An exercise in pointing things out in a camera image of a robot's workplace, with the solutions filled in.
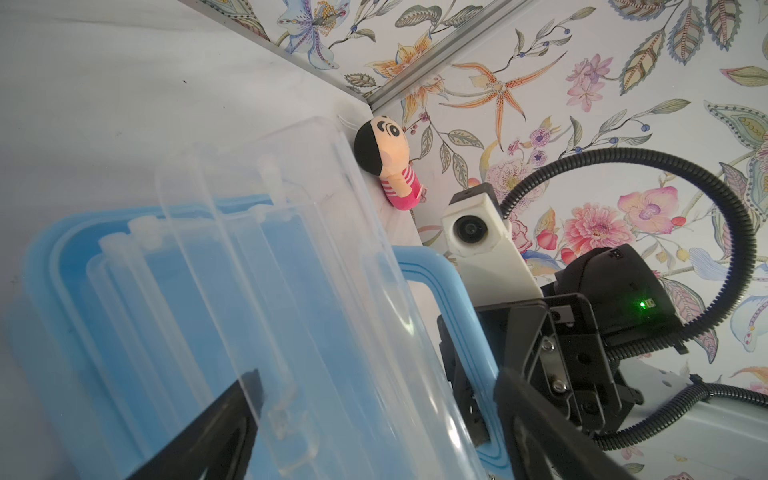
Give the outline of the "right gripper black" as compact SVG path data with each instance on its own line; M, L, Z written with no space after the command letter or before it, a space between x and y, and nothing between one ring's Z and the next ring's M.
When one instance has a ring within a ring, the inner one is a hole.
M682 329L669 294L633 247L598 248L575 260L538 299L476 309L481 338L507 367L601 447L630 447L684 413L674 398L639 423L626 420L644 394L615 354L637 340Z

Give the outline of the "clear tool box lid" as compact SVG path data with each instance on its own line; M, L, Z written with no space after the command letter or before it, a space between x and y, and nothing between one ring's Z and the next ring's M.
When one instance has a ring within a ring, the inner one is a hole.
M245 373L253 479L481 479L346 138L312 119L156 177L86 267L142 460Z

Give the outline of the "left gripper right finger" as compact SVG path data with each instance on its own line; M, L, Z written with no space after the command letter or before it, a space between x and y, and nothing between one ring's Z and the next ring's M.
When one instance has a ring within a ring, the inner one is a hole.
M494 400L516 479L630 479L522 376L500 370Z

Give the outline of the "blue plastic tool box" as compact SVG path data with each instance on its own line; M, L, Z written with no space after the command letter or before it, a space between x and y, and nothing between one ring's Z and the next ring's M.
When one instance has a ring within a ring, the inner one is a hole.
M493 409L498 373L453 267L371 210L264 195L75 215L23 264L8 340L79 479L483 479L408 285L427 285Z

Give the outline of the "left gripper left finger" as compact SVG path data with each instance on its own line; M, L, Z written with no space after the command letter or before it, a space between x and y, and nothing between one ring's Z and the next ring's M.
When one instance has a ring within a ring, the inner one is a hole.
M249 371L129 479L243 479L263 404L260 374Z

